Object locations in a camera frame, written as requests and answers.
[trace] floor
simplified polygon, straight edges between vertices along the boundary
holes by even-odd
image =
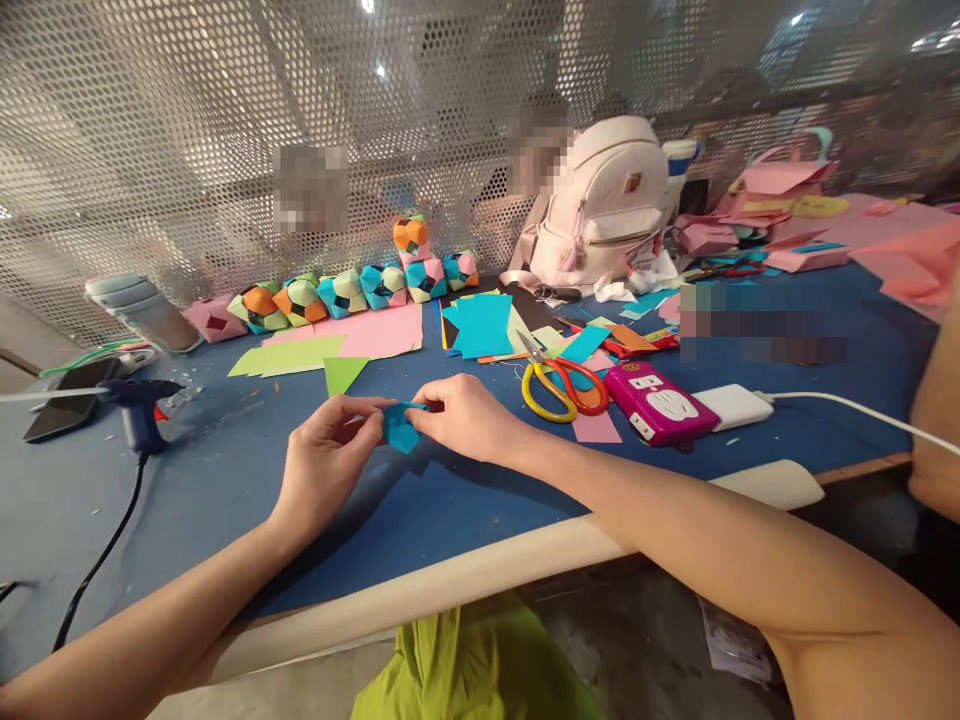
[[[786,720],[773,691],[710,668],[692,592],[659,569],[537,603],[611,720]],[[382,640],[167,698],[151,720],[347,718],[393,652]]]

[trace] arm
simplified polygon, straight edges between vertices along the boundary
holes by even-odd
[[[324,403],[291,434],[280,497],[263,524],[14,679],[0,690],[0,717],[146,717],[340,512],[380,441],[385,402]]]
[[[954,277],[947,312],[917,389],[910,420],[921,430],[955,445],[960,443],[960,415],[956,412],[960,407],[957,357],[960,357],[960,282]],[[960,458],[956,455],[923,438],[915,438],[909,488],[924,505],[960,523]]]
[[[798,717],[960,716],[960,629],[854,548],[728,490],[535,430],[469,376],[430,383],[416,402],[435,411],[408,411],[419,430],[562,490],[611,534],[758,626]]]

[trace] yellow scissors handle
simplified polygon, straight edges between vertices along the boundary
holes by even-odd
[[[552,394],[557,400],[563,403],[563,406],[567,409],[566,413],[563,415],[552,413],[549,410],[544,409],[543,406],[533,399],[533,394],[530,392],[530,381],[533,380],[534,373],[536,373],[537,379],[540,380],[540,384],[550,391],[550,394]],[[523,382],[521,383],[520,388],[523,393],[524,401],[530,406],[531,410],[533,410],[544,420],[549,420],[550,422],[555,423],[568,423],[576,420],[577,406],[574,405],[573,400],[571,400],[565,392],[562,392],[557,388],[556,385],[550,382],[550,378],[548,378],[543,372],[543,363],[530,363],[527,365],[527,369],[523,371]]]

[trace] origami ball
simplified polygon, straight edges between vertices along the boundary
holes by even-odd
[[[327,309],[317,295],[319,284],[314,273],[304,273],[287,280],[274,296],[273,301],[280,312],[287,316],[294,327],[303,327],[327,316]]]
[[[443,259],[443,274],[447,278],[447,285],[456,292],[461,288],[476,287],[480,284],[480,275],[477,273],[477,259],[472,250],[448,255]]]
[[[317,294],[336,320],[367,309],[367,301],[360,289],[360,274],[356,270],[347,270],[336,277],[322,278]]]
[[[437,258],[412,262],[407,266],[407,290],[414,302],[427,302],[447,294],[443,263]]]
[[[273,301],[273,296],[278,292],[280,286],[272,281],[251,285],[234,296],[227,310],[247,323],[247,327],[258,335],[282,330],[290,323]]]
[[[414,260],[433,257],[427,237],[427,225],[422,215],[416,215],[409,220],[397,220],[397,224],[393,226],[393,244],[400,251],[400,262],[404,268]]]
[[[407,279],[403,270],[393,265],[367,265],[360,273],[360,288],[373,310],[407,302]],[[401,301],[393,302],[398,293]]]
[[[233,295],[197,300],[183,311],[187,320],[209,343],[223,342],[247,334],[247,326],[227,309]]]

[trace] white backpack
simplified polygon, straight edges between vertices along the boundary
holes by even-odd
[[[510,269],[526,262],[543,284],[584,291],[607,273],[625,277],[627,254],[652,245],[669,219],[661,208],[667,177],[667,157],[645,118],[591,126],[573,141],[556,194],[534,203]]]

